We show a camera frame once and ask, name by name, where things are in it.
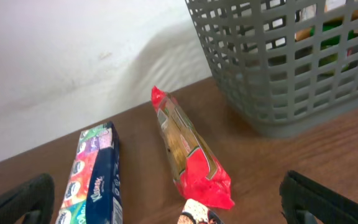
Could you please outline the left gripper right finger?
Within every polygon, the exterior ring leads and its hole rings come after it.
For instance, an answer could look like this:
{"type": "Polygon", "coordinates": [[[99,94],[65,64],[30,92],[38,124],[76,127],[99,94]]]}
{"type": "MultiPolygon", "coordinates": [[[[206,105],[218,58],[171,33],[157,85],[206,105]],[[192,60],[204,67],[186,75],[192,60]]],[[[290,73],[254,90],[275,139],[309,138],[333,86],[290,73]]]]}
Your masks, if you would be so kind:
{"type": "Polygon", "coordinates": [[[290,170],[280,184],[283,216],[291,224],[358,224],[358,203],[290,170]]]}

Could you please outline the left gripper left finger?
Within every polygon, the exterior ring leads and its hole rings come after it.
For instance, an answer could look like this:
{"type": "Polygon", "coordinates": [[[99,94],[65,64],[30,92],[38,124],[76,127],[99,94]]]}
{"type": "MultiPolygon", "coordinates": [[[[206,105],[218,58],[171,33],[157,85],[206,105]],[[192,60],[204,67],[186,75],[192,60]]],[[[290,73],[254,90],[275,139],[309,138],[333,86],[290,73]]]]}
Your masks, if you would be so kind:
{"type": "Polygon", "coordinates": [[[53,178],[40,174],[0,195],[0,223],[49,224],[54,200],[53,178]]]}

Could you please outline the red spaghetti packet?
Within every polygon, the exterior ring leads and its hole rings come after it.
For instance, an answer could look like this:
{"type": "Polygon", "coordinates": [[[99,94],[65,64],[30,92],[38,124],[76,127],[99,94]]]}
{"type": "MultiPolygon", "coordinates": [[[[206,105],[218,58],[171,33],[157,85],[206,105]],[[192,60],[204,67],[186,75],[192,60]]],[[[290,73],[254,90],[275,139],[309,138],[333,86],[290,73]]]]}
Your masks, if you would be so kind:
{"type": "Polygon", "coordinates": [[[177,99],[154,86],[151,102],[179,193],[185,199],[196,200],[207,207],[232,208],[230,176],[177,99]]]}

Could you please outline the green lid jar with label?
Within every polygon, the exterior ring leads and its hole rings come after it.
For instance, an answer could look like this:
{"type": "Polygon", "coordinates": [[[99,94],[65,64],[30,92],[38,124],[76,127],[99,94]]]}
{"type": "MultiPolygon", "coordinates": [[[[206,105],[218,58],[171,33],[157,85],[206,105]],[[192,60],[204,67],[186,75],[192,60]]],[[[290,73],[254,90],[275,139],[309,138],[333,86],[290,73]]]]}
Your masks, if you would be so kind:
{"type": "MultiPolygon", "coordinates": [[[[334,29],[341,25],[342,25],[342,22],[327,22],[323,25],[323,32],[334,29]]],[[[348,35],[347,35],[348,40],[354,39],[356,37],[358,37],[358,32],[356,32],[355,30],[350,30],[348,32],[348,35]]],[[[331,38],[328,38],[328,39],[322,41],[322,43],[320,43],[320,50],[324,50],[324,49],[333,47],[335,45],[338,45],[340,39],[341,39],[341,36],[336,35],[334,37],[331,37],[331,38]]],[[[355,52],[355,50],[352,47],[350,49],[346,50],[345,58],[350,56],[353,52],[355,52]]],[[[328,55],[327,57],[319,60],[319,66],[321,67],[323,65],[327,65],[329,63],[336,62],[337,58],[338,58],[337,54],[328,55]]],[[[350,62],[348,64],[345,64],[342,66],[341,72],[350,70],[351,68],[354,68],[355,66],[356,66],[355,62],[350,62]]],[[[322,73],[320,76],[321,77],[331,77],[333,75],[334,75],[334,70],[331,70],[331,71],[322,73]]]]}

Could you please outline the orange snack bag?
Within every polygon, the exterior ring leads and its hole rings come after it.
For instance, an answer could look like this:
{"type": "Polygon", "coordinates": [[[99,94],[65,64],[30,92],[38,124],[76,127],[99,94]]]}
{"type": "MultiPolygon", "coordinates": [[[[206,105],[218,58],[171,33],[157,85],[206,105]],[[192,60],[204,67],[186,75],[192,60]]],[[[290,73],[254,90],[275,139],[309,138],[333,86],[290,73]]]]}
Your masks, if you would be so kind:
{"type": "MultiPolygon", "coordinates": [[[[346,0],[325,0],[324,11],[325,12],[332,11],[339,7],[345,6],[345,4],[346,4],[346,0]]],[[[312,19],[316,15],[316,10],[317,10],[317,6],[315,4],[300,9],[298,13],[298,21],[302,22],[308,19],[312,19]]],[[[356,9],[352,13],[352,20],[356,20],[356,19],[358,19],[358,9],[356,9]]],[[[342,24],[342,21],[343,21],[343,17],[336,17],[327,22],[324,22],[323,30],[326,31],[338,27],[342,24]]],[[[314,35],[314,27],[302,29],[295,33],[295,40],[301,41],[311,37],[312,35],[314,35]]]]}

